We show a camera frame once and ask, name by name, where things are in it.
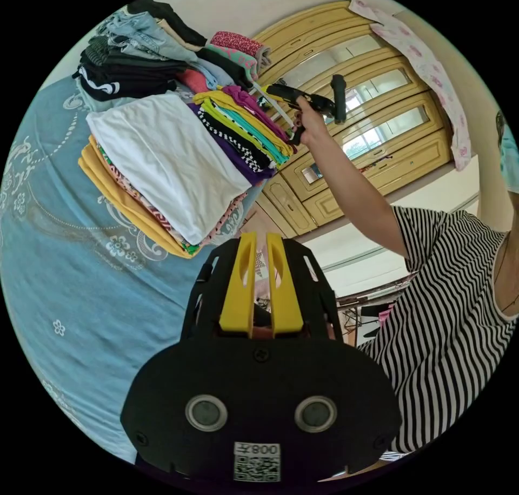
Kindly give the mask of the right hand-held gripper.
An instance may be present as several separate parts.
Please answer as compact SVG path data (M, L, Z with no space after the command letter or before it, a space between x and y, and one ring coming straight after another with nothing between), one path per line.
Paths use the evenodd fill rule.
M325 123L337 121L337 107L335 102L322 95L309 94L305 91L282 84L265 85L261 87L261 93L277 102L283 102L288 105L290 109L298 113L293 120L294 126L291 128L292 137L290 144L293 146L299 146L301 144L302 136L306 131L305 124L307 121L304 119L300 98L303 98L307 106L319 114Z

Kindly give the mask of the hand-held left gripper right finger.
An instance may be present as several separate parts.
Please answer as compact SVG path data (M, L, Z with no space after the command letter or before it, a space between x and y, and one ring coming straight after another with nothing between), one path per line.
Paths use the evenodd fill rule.
M267 234L271 327L274 338L300 333L303 318L283 238Z

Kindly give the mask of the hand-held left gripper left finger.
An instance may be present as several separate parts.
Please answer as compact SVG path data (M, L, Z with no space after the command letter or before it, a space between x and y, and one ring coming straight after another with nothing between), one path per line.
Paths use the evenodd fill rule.
M225 334L252 337L256 247L255 233L240 237L219 319Z

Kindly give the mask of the person's right hand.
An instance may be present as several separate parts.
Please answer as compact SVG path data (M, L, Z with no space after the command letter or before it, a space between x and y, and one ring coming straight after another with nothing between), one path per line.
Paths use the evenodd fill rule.
M303 96L296 99L300 108L295 122L295 134L311 152L336 153L340 148L331 137L325 125L323 116L313 110Z

